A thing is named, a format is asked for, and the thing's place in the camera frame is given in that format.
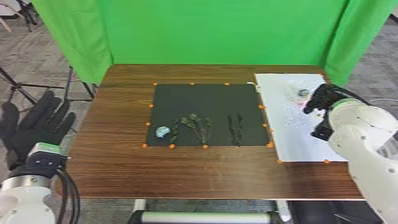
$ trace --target green screen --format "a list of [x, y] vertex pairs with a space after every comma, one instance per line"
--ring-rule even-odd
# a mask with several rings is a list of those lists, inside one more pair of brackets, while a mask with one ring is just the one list
[[395, 1], [34, 3], [80, 78], [89, 82], [102, 82], [112, 63], [285, 64], [322, 66], [334, 83], [343, 84]]

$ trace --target black mat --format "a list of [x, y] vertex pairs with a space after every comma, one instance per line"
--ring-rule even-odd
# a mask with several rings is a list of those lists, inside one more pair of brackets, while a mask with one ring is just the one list
[[[233, 146], [237, 141], [229, 130], [229, 116], [238, 124], [242, 117], [240, 146], [263, 146], [269, 143], [267, 128], [263, 128], [263, 114], [260, 109], [260, 97], [253, 85], [157, 85], [151, 111], [151, 126], [148, 129], [148, 145], [167, 146], [171, 133], [166, 138], [157, 138], [157, 128], [167, 126], [173, 129], [176, 118], [196, 113], [213, 121], [210, 146]], [[180, 123], [178, 146], [199, 146], [192, 129]]]

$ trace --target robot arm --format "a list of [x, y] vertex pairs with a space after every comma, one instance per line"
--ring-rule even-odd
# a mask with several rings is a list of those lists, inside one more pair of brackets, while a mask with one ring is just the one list
[[[71, 196], [78, 195], [64, 169], [66, 156], [57, 146], [77, 119], [75, 113], [68, 113], [68, 110], [70, 102], [62, 102], [50, 91], [22, 122], [16, 105], [11, 102], [2, 105], [0, 138], [7, 149], [6, 160], [11, 174], [0, 189], [0, 224], [55, 224], [54, 211], [45, 204], [45, 198], [52, 194], [55, 175], [61, 176], [62, 186], [71, 188], [68, 190]], [[78, 197], [71, 198], [75, 198], [73, 207], [78, 207]], [[71, 223], [77, 223], [78, 212], [71, 219]]]
[[334, 85], [320, 86], [304, 113], [313, 109], [327, 110], [313, 136], [329, 141], [349, 160], [350, 176], [379, 216], [386, 223], [398, 223], [398, 161], [381, 154], [398, 120]]

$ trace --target orange marker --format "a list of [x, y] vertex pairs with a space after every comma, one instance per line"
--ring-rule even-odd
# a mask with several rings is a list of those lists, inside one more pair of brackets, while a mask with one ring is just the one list
[[274, 142], [270, 142], [270, 143], [267, 144], [267, 148], [269, 148], [269, 149], [274, 148]]

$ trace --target white paper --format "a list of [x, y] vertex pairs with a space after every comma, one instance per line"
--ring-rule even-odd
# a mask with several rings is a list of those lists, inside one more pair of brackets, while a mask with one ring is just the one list
[[324, 140], [311, 136], [322, 122], [324, 112], [304, 114], [306, 99], [299, 90], [313, 93], [325, 83], [320, 74], [256, 74], [258, 88], [267, 106], [267, 117], [274, 129], [279, 160], [285, 162], [347, 161], [333, 151]]

